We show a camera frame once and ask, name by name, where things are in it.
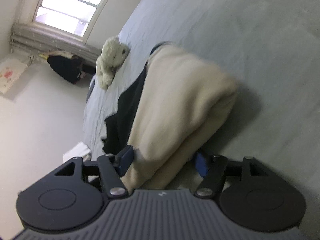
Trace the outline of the white folded garment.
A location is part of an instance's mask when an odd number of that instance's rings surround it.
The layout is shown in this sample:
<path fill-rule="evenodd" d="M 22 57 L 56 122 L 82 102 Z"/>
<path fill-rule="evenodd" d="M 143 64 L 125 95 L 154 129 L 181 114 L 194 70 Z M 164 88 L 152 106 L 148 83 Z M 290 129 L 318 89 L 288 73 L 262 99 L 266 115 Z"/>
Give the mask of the white folded garment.
<path fill-rule="evenodd" d="M 81 157 L 83 161 L 91 160 L 91 150 L 83 142 L 79 142 L 73 148 L 63 155 L 63 162 L 69 161 L 69 159 Z"/>

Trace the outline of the floral paper on wall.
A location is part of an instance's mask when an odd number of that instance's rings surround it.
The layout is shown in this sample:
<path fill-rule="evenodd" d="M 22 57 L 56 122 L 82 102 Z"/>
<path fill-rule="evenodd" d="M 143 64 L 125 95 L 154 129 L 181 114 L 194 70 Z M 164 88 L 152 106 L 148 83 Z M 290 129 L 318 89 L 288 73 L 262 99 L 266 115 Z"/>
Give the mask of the floral paper on wall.
<path fill-rule="evenodd" d="M 1 63 L 0 91 L 6 94 L 12 85 L 20 78 L 28 65 L 17 59 L 6 59 Z"/>

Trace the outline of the dark hanging coat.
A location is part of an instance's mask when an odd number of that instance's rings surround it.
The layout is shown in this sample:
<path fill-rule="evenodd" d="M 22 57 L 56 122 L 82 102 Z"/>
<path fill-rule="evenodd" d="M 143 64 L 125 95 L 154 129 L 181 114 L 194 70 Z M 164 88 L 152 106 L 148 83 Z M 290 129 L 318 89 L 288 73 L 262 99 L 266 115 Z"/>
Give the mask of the dark hanging coat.
<path fill-rule="evenodd" d="M 72 84 L 76 84 L 87 74 L 89 76 L 96 74 L 95 67 L 77 56 L 73 56 L 71 59 L 60 55 L 49 56 L 47 63 L 56 74 Z"/>

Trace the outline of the black garment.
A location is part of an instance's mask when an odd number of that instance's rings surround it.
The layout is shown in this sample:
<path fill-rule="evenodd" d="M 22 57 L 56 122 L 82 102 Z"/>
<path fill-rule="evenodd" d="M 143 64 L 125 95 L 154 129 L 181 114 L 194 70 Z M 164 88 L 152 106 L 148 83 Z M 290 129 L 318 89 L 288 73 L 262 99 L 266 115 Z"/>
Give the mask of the black garment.
<path fill-rule="evenodd" d="M 118 154 L 125 146 L 132 130 L 132 125 L 139 109 L 141 98 L 147 100 L 142 106 L 150 106 L 155 112 L 155 118 L 164 121 L 164 105 L 169 98 L 167 88 L 153 85 L 144 88 L 147 77 L 147 64 L 135 82 L 118 99 L 118 111 L 105 119 L 107 137 L 103 139 L 103 151 L 105 154 Z"/>

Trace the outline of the window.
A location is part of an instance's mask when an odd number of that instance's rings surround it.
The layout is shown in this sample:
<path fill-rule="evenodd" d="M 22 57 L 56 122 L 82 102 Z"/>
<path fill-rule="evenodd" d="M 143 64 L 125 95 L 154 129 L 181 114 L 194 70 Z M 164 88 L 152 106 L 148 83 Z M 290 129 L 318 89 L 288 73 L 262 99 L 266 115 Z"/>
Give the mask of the window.
<path fill-rule="evenodd" d="M 103 0 L 39 0 L 33 21 L 83 37 Z"/>

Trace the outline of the light blue bed sheet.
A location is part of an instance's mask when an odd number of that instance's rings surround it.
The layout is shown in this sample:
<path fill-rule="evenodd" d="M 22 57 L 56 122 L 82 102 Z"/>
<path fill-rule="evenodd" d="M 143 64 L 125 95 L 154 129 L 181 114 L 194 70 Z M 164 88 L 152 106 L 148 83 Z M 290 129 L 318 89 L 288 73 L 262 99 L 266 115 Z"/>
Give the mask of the light blue bed sheet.
<path fill-rule="evenodd" d="M 105 118 L 152 48 L 170 41 L 240 81 L 238 100 L 205 148 L 251 155 L 319 195 L 319 0 L 141 0 L 120 31 L 129 57 L 108 90 L 95 86 L 83 140 L 103 152 Z"/>

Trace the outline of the cream beige garment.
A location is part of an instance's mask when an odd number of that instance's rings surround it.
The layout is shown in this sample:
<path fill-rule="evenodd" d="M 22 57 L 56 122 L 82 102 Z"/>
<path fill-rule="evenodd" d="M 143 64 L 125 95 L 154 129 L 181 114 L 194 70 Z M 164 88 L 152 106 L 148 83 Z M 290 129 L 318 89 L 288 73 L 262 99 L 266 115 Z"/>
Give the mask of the cream beige garment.
<path fill-rule="evenodd" d="M 128 140 L 135 159 L 122 178 L 129 191 L 165 188 L 226 121 L 238 88 L 217 65 L 169 43 L 146 71 Z"/>

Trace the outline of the grey left curtain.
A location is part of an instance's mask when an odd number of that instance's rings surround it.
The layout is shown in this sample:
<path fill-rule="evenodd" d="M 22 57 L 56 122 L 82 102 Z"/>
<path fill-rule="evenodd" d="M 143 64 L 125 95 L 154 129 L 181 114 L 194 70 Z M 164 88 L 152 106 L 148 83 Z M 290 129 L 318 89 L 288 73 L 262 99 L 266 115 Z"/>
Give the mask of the grey left curtain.
<path fill-rule="evenodd" d="M 58 34 L 32 24 L 15 24 L 11 28 L 11 41 L 13 47 L 31 53 L 48 53 L 51 51 L 65 51 L 69 54 L 83 58 L 94 64 L 101 54 L 101 50 L 89 46 L 76 38 Z"/>

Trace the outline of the cream plush toy dog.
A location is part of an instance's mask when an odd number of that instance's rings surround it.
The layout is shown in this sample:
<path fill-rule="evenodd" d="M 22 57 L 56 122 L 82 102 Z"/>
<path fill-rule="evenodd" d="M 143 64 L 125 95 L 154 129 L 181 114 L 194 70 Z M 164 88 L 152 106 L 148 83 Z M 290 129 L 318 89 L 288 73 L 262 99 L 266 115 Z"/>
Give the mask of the cream plush toy dog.
<path fill-rule="evenodd" d="M 101 89 L 108 89 L 129 52 L 129 47 L 121 43 L 117 36 L 108 38 L 105 41 L 101 55 L 96 60 L 96 76 Z"/>

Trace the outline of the dark blue flat device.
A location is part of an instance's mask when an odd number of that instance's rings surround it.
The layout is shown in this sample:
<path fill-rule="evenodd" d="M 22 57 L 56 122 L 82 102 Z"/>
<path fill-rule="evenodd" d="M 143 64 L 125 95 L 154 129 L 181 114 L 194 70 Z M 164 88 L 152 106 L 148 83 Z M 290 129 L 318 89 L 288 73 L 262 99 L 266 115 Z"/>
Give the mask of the dark blue flat device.
<path fill-rule="evenodd" d="M 87 96 L 86 96 L 86 102 L 88 102 L 92 92 L 93 92 L 93 89 L 95 88 L 95 83 L 96 83 L 96 78 L 95 76 L 92 77 L 91 81 L 90 81 L 90 84 L 89 84 L 89 90 L 88 90 L 88 93 L 87 93 Z"/>

